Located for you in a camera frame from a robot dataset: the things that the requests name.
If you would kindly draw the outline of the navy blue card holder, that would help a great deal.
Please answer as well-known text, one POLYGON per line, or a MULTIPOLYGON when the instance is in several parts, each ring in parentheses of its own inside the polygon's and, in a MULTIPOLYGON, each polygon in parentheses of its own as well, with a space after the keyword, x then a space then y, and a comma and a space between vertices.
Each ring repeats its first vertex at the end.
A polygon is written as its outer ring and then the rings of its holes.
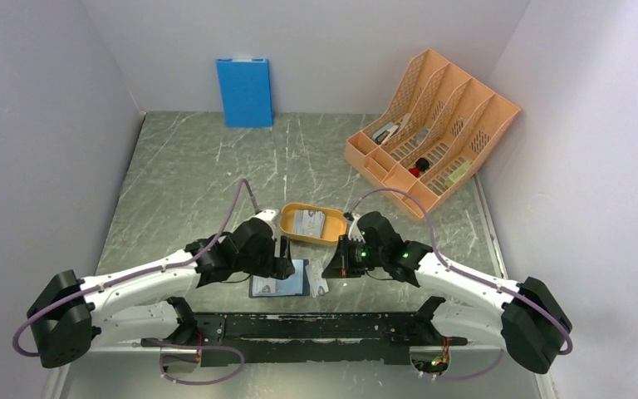
POLYGON ((251 296, 251 279, 249 283, 248 296, 250 298, 308 296, 310 294, 310 287, 307 280, 306 266, 309 264, 309 262, 307 259, 294 259, 292 263, 295 267, 295 273, 285 280, 277 279, 277 296, 251 296))

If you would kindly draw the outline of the orange oval tray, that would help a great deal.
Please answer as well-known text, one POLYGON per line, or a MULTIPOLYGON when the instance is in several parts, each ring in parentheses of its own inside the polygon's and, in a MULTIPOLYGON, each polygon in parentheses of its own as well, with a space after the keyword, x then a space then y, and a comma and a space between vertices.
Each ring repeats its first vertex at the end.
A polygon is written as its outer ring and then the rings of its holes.
POLYGON ((348 228, 340 210, 302 203, 286 204, 279 224, 290 239, 326 246, 336 244, 348 228))

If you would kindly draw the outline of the silver VIP card stack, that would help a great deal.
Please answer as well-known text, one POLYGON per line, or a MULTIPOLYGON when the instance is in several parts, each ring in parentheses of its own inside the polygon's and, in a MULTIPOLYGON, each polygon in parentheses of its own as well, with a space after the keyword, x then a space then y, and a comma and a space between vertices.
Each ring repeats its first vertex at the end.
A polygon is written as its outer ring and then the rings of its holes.
POLYGON ((326 214, 317 209, 297 209, 294 212, 292 232, 294 234, 320 238, 326 221, 326 214))

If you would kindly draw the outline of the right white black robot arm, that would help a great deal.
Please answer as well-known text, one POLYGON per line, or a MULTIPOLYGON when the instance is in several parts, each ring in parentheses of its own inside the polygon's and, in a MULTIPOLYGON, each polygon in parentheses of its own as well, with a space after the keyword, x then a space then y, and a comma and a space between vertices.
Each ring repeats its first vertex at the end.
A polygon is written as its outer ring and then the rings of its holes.
POLYGON ((445 296, 415 322, 426 344, 460 337, 499 347, 520 366, 549 372, 558 356, 572 351, 572 323, 541 280, 522 282, 479 272, 428 244, 404 240, 377 211, 351 221, 323 278, 359 278, 381 268, 395 281, 445 296))

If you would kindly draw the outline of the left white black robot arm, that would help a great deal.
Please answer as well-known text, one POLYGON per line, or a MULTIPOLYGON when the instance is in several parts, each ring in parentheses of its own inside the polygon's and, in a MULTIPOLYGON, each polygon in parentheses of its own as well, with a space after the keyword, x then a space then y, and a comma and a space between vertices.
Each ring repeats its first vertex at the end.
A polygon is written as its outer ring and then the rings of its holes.
POLYGON ((27 310, 38 357, 56 368, 90 349, 154 338, 178 346, 199 335, 185 295, 234 273, 285 279, 294 272, 277 210, 265 209, 234 231, 198 239, 154 262, 106 275, 52 277, 27 310))

